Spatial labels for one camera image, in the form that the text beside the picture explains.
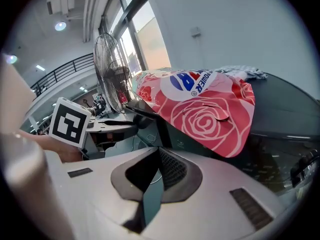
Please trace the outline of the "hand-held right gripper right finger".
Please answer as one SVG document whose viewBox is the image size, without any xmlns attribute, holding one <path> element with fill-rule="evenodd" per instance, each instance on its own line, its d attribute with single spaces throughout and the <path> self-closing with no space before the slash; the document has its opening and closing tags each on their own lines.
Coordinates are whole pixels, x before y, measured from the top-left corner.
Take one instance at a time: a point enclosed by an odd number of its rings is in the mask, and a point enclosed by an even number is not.
<svg viewBox="0 0 320 240">
<path fill-rule="evenodd" d="M 141 233 L 150 240 L 267 238 L 263 231 L 285 211 L 267 187 L 224 161 L 186 151 L 174 154 L 196 164 L 202 182 L 183 202 L 165 203 Z"/>
</svg>

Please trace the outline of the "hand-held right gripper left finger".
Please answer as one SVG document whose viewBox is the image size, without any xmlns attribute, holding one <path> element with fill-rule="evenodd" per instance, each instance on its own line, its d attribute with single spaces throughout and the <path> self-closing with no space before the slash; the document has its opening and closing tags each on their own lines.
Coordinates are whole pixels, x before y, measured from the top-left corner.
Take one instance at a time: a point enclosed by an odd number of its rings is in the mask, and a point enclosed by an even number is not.
<svg viewBox="0 0 320 240">
<path fill-rule="evenodd" d="M 149 155 L 157 148 L 79 162 L 62 163 L 58 154 L 45 151 L 49 175 L 76 240 L 158 240 L 148 225 L 141 233 L 128 229 L 138 202 L 125 200 L 113 187 L 112 171 L 119 165 Z"/>
</svg>

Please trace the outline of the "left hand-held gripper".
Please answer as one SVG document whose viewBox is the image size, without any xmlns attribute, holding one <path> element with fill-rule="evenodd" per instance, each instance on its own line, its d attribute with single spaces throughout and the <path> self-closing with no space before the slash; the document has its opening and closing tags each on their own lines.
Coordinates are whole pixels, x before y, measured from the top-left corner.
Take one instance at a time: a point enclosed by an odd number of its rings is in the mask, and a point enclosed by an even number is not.
<svg viewBox="0 0 320 240">
<path fill-rule="evenodd" d="M 64 97 L 59 97 L 48 134 L 59 142 L 55 147 L 60 148 L 56 153 L 62 161 L 82 161 L 100 158 L 100 151 L 89 132 L 98 132 L 97 144 L 108 144 L 136 135 L 137 130 L 127 130 L 131 127 L 136 127 L 132 121 L 95 119 L 94 108 L 86 108 Z"/>
</svg>

